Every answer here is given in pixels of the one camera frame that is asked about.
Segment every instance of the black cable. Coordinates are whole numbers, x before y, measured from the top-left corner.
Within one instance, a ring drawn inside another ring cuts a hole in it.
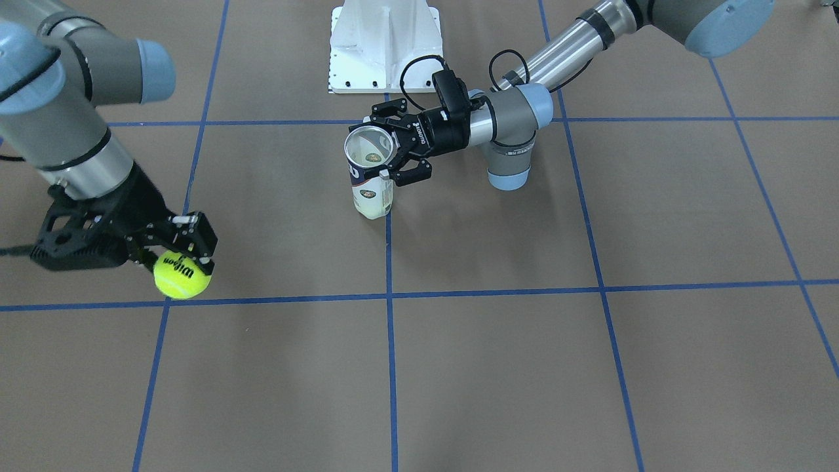
[[[35,247],[32,244],[27,244],[24,246],[13,246],[11,248],[0,248],[0,256],[10,255],[10,256],[21,256],[21,255],[29,255],[32,253],[32,249]]]
[[[495,82],[495,75],[492,73],[492,65],[495,64],[496,59],[505,54],[516,55],[516,57],[522,61],[522,66],[524,66],[524,83],[530,83],[530,69],[527,67],[527,61],[524,59],[524,56],[517,50],[503,50],[499,51],[498,54],[494,55],[492,59],[489,60],[489,80],[492,82],[492,86],[495,87],[495,90],[501,90],[501,87],[499,87],[498,83]]]
[[[405,68],[402,70],[402,75],[401,75],[401,76],[399,76],[399,90],[401,90],[401,91],[402,91],[402,95],[405,95],[405,98],[407,98],[407,99],[408,99],[408,101],[409,101],[409,102],[411,102],[411,104],[412,104],[412,105],[414,105],[415,107],[419,108],[419,110],[420,110],[420,111],[424,111],[424,110],[425,110],[425,108],[423,108],[423,107],[422,107],[422,106],[420,106],[417,102],[415,102],[415,101],[414,101],[414,99],[413,99],[413,98],[411,98],[411,97],[410,97],[410,95],[408,95],[408,93],[405,91],[405,74],[407,74],[407,73],[408,73],[408,69],[410,69],[410,67],[411,67],[411,66],[413,66],[413,65],[414,65],[414,64],[416,64],[417,62],[420,62],[421,60],[427,60],[427,59],[434,59],[434,60],[438,60],[438,61],[439,61],[439,62],[443,65],[443,69],[446,69],[447,71],[449,70],[449,65],[448,65],[448,64],[446,64],[446,60],[445,60],[445,59],[443,59],[443,58],[442,58],[441,56],[439,56],[439,55],[432,54],[432,55],[424,55],[424,56],[418,57],[418,58],[416,58],[416,59],[414,59],[414,60],[410,61],[410,62],[409,62],[409,63],[405,66]]]
[[[548,92],[550,92],[550,93],[556,92],[557,90],[560,90],[562,87],[565,87],[566,85],[570,84],[571,81],[573,81],[574,79],[579,77],[580,74],[582,74],[583,72],[586,71],[586,69],[588,69],[589,64],[591,64],[591,59],[589,59],[588,62],[582,67],[582,69],[578,70],[577,73],[574,74],[574,76],[572,76],[567,81],[562,82],[558,87],[555,87],[552,90],[548,90]]]

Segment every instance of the light blue joint cap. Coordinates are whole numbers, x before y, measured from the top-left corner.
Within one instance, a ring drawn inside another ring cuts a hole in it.
[[[533,109],[536,123],[539,124],[537,129],[548,126],[550,120],[554,119],[554,99],[550,97],[548,89],[542,84],[522,84],[516,88],[524,94],[524,98],[527,98],[530,108]]]
[[[758,33],[774,5],[774,0],[728,0],[693,28],[685,47],[709,59],[731,53]]]
[[[16,23],[0,21],[0,92],[37,70],[50,57],[34,34]],[[64,87],[64,67],[56,61],[26,87],[0,102],[0,114],[15,115],[43,107]]]
[[[137,39],[143,67],[143,97],[140,103],[162,102],[175,93],[175,63],[160,43]]]
[[[530,168],[515,176],[496,176],[487,170],[489,176],[489,183],[498,190],[513,191],[518,190],[527,183],[527,177],[530,175]]]

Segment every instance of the grid line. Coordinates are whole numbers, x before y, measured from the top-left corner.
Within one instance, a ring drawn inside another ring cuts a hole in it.
[[[802,281],[805,286],[839,286],[839,279],[814,279]],[[509,290],[476,290],[476,291],[405,291],[393,292],[390,296],[394,300],[426,299],[426,298],[463,298],[484,296],[529,296],[529,295],[570,295],[576,293],[606,293],[637,292],[637,291],[701,291],[701,290],[731,290],[766,287],[799,286],[798,281],[749,281],[749,282],[710,282],[695,284],[670,284],[649,286],[599,286],[565,287],[565,288],[534,288]],[[387,293],[347,294],[347,295],[313,295],[313,296],[255,296],[245,298],[212,298],[172,300],[170,307],[219,307],[224,305],[270,305],[285,303],[317,303],[317,302],[358,302],[364,300],[387,300]],[[0,312],[48,312],[61,310],[107,310],[118,308],[162,308],[165,301],[148,302],[93,302],[93,303],[44,303],[33,305],[0,305]]]
[[[562,123],[564,121],[571,123],[610,123],[610,122],[641,122],[641,123],[655,123],[662,121],[734,121],[732,117],[554,117],[551,121],[553,123]],[[820,122],[820,121],[839,121],[839,116],[823,116],[823,117],[737,117],[738,121],[804,121],[804,122]],[[324,118],[324,119],[250,119],[250,120],[209,120],[209,121],[119,121],[111,122],[108,125],[112,128],[151,128],[151,127],[167,127],[167,126],[294,126],[294,125],[323,125],[323,124],[356,124],[360,123],[357,119],[342,119],[342,118]]]
[[[743,144],[743,150],[746,152],[748,163],[752,167],[752,173],[754,173],[754,178],[758,182],[760,192],[761,194],[763,194],[763,200],[765,201],[766,207],[769,210],[769,214],[772,217],[775,229],[778,231],[778,236],[781,239],[781,244],[784,246],[784,251],[786,251],[787,258],[789,259],[789,264],[792,266],[792,270],[795,273],[795,279],[798,282],[798,285],[801,289],[801,295],[804,296],[804,300],[807,304],[807,309],[810,310],[810,316],[813,318],[813,323],[816,325],[816,330],[819,333],[821,342],[822,344],[824,344],[825,351],[827,353],[827,358],[830,360],[831,365],[833,367],[833,373],[836,375],[837,378],[839,378],[839,364],[836,362],[836,356],[833,354],[833,348],[831,347],[830,340],[827,339],[827,334],[825,333],[824,327],[821,325],[819,314],[818,312],[816,312],[816,307],[813,306],[813,301],[810,299],[810,293],[807,291],[807,285],[804,283],[804,278],[801,276],[801,271],[799,270],[798,264],[795,262],[795,257],[792,254],[792,248],[790,248],[789,241],[787,241],[786,235],[784,234],[784,229],[781,227],[781,222],[778,218],[778,213],[775,212],[775,208],[772,205],[772,200],[769,198],[769,191],[767,191],[766,186],[763,183],[763,178],[760,176],[758,165],[754,160],[752,150],[748,145],[748,141],[746,140],[746,135],[743,133],[743,127],[740,126],[740,121],[737,118],[737,114],[734,112],[734,106],[732,105],[731,100],[729,99],[725,85],[723,85],[722,83],[722,77],[720,76],[720,72],[717,70],[717,65],[714,64],[714,60],[712,59],[708,60],[708,64],[711,65],[711,70],[714,72],[714,77],[717,79],[717,84],[719,85],[720,91],[722,92],[722,97],[725,99],[726,106],[728,107],[728,112],[731,114],[734,126],[737,128],[737,134],[740,136],[740,142]]]
[[[201,126],[198,129],[198,137],[195,141],[195,153],[192,156],[192,166],[190,169],[190,178],[186,185],[186,194],[184,196],[183,213],[186,213],[190,207],[190,193],[192,191],[192,183],[195,181],[195,170],[198,167],[198,159],[201,156],[201,144],[204,139],[204,130],[207,120],[207,114],[210,110],[210,100],[212,99],[212,88],[216,79],[216,68],[218,67],[218,59],[221,55],[221,44],[224,40],[224,29],[227,25],[227,11],[230,7],[230,0],[224,0],[224,6],[221,10],[221,20],[218,27],[218,36],[216,38],[216,50],[213,54],[212,68],[210,69],[210,78],[207,81],[206,95],[204,97],[204,111],[201,114]],[[163,349],[163,341],[166,334],[166,323],[169,319],[169,307],[172,300],[166,297],[164,301],[163,313],[160,319],[160,330],[158,334],[158,343],[154,350],[154,359],[152,360],[152,369],[149,374],[149,388],[146,391],[146,401],[143,406],[143,419],[140,422],[140,431],[137,438],[137,449],[134,452],[134,463],[132,472],[139,472],[140,461],[143,458],[143,446],[145,445],[146,430],[149,426],[149,417],[151,416],[152,401],[154,399],[154,387],[157,383],[158,367],[160,366],[160,357]]]
[[[393,328],[393,226],[385,219],[385,277],[388,303],[388,378],[390,380],[390,469],[399,472],[399,409],[396,396],[396,334]]]
[[[545,30],[545,41],[550,42],[550,30],[548,28],[547,17],[545,16],[545,5],[543,0],[539,0],[539,14],[542,16],[542,27]],[[574,138],[571,135],[571,124],[568,120],[568,112],[565,109],[565,98],[562,90],[556,93],[560,102],[560,111],[562,114],[562,124],[565,127],[565,138],[568,141],[568,151],[571,156],[571,165],[574,168],[574,180],[577,186],[577,192],[580,197],[580,207],[582,216],[586,223],[586,234],[588,236],[588,243],[591,249],[591,262],[594,264],[595,275],[597,276],[597,291],[600,293],[600,301],[603,306],[603,315],[606,318],[606,327],[609,333],[609,343],[612,347],[612,356],[615,362],[615,370],[618,373],[618,383],[621,388],[621,397],[623,399],[623,409],[626,412],[627,424],[629,426],[629,435],[632,439],[633,451],[635,453],[635,462],[638,466],[638,472],[644,472],[644,457],[641,453],[641,445],[638,440],[638,430],[635,427],[635,418],[632,410],[632,402],[629,399],[629,389],[627,388],[626,377],[623,374],[623,362],[621,361],[621,352],[618,347],[618,336],[615,333],[615,327],[612,323],[612,310],[609,307],[608,295],[605,290],[606,284],[603,282],[603,273],[600,266],[600,258],[597,255],[597,244],[594,239],[594,231],[591,228],[591,218],[588,212],[588,205],[586,204],[586,193],[583,188],[582,178],[580,174],[580,166],[577,163],[576,149],[574,147]]]

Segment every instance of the tennis ball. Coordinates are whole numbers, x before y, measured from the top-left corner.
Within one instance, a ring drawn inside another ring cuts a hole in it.
[[[183,254],[166,251],[154,263],[154,284],[164,295],[175,300],[192,298],[210,285],[195,262]]]

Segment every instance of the floor tile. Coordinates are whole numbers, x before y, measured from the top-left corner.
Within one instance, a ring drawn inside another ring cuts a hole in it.
[[[839,121],[741,125],[801,275],[839,277]]]
[[[836,116],[839,25],[818,2],[778,0],[749,43],[716,61],[738,116]]]
[[[130,469],[160,313],[4,313],[0,469]]]
[[[204,298],[385,292],[384,218],[352,205],[346,125],[209,127],[190,205],[219,238]]]
[[[836,469],[839,382],[798,287],[609,301],[646,470]]]
[[[539,134],[528,183],[493,188],[481,151],[432,158],[428,181],[396,189],[396,291],[596,286],[565,134]]]
[[[331,12],[340,4],[331,0],[233,2],[210,119],[360,120],[370,113],[382,95],[326,93]]]
[[[573,123],[607,285],[791,280],[732,123]]]
[[[551,37],[597,2],[573,3],[545,3]],[[653,26],[618,38],[562,91],[570,117],[729,115],[708,61]]]
[[[384,302],[175,307],[142,470],[390,470]]]
[[[180,212],[197,128],[132,127],[112,131],[158,187],[169,209]],[[33,244],[51,204],[47,182],[23,163],[0,162],[0,176],[0,247]],[[0,305],[162,298],[152,276],[130,262],[116,269],[50,272],[28,257],[0,258]]]
[[[223,0],[122,2],[75,0],[71,7],[90,15],[124,39],[162,44],[175,63],[175,93],[164,102],[100,107],[111,122],[193,121],[201,119],[207,81],[216,51]]]
[[[399,470],[635,470],[598,295],[393,309]]]

